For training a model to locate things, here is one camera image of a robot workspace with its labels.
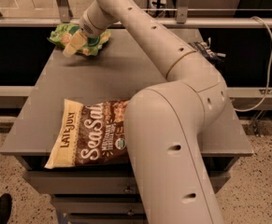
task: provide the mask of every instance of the floor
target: floor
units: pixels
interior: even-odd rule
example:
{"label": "floor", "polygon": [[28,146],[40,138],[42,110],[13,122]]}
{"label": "floor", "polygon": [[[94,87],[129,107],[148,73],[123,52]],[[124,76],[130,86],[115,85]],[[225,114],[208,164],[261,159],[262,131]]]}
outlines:
{"label": "floor", "polygon": [[[0,117],[0,146],[14,120]],[[236,162],[217,199],[226,224],[272,224],[272,115],[260,121],[261,137],[253,134],[248,119],[241,122],[255,154]],[[0,154],[0,196],[7,192],[13,198],[8,223],[57,224],[50,196],[31,188],[21,178],[23,172],[15,158]]]}

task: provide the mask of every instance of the power cord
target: power cord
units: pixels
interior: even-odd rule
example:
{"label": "power cord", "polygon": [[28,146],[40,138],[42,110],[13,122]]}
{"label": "power cord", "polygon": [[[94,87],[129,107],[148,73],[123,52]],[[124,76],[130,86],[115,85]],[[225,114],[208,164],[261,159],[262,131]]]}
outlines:
{"label": "power cord", "polygon": [[[267,29],[267,31],[268,31],[268,33],[269,33],[271,42],[272,42],[272,31],[270,30],[270,28],[269,28],[269,26],[266,24],[266,22],[263,21],[263,20],[262,20],[261,18],[259,18],[259,17],[251,17],[251,18],[254,19],[254,20],[256,20],[256,21],[258,21],[258,22],[260,22],[260,23],[262,23],[262,24],[266,27],[266,29]],[[253,109],[255,109],[256,107],[258,107],[260,104],[263,103],[263,101],[264,101],[265,98],[266,98],[267,92],[268,92],[268,86],[269,86],[269,79],[270,79],[271,66],[272,66],[272,49],[271,49],[271,51],[270,51],[270,57],[269,57],[269,61],[268,61],[268,67],[267,67],[267,73],[266,73],[266,86],[265,86],[265,93],[264,93],[263,98],[261,99],[261,101],[260,101],[257,105],[253,106],[252,108],[247,108],[247,109],[237,109],[237,108],[235,108],[235,111],[238,111],[238,112],[248,112],[248,111],[252,111]]]}

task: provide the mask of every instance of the brown chip bag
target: brown chip bag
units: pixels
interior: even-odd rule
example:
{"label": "brown chip bag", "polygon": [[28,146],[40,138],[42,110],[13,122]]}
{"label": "brown chip bag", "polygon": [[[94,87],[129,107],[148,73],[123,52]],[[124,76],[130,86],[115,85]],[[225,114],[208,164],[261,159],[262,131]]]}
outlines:
{"label": "brown chip bag", "polygon": [[124,112],[128,101],[85,106],[64,100],[61,131],[45,168],[127,163]]}

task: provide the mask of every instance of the desk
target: desk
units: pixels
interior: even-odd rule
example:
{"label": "desk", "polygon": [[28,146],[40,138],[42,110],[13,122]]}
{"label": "desk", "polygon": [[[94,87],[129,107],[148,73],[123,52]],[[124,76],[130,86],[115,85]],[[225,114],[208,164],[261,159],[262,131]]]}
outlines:
{"label": "desk", "polygon": [[[201,40],[197,30],[174,32],[188,42]],[[0,152],[15,156],[26,168],[25,180],[39,193],[50,194],[56,209],[72,214],[72,220],[88,220],[91,224],[145,223],[130,164],[52,171],[43,166],[61,128],[64,99],[85,105],[129,99],[137,91],[164,82],[125,30],[113,30],[97,57],[76,55],[66,59],[61,50],[55,49]],[[233,109],[231,103],[226,108]],[[214,188],[230,178],[228,170],[238,157],[252,154],[236,114],[221,119],[230,120],[228,126],[219,130],[210,127],[199,136]],[[214,133],[220,142],[213,142]]]}

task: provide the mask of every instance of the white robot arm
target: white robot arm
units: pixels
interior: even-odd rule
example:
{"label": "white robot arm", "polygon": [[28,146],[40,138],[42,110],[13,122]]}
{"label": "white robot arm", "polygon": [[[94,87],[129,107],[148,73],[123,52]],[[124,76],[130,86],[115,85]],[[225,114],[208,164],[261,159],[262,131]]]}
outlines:
{"label": "white robot arm", "polygon": [[226,84],[202,55],[135,1],[95,0],[79,26],[86,36],[98,37],[120,21],[168,81],[138,92],[124,118],[148,222],[222,224],[197,135],[223,111]]}

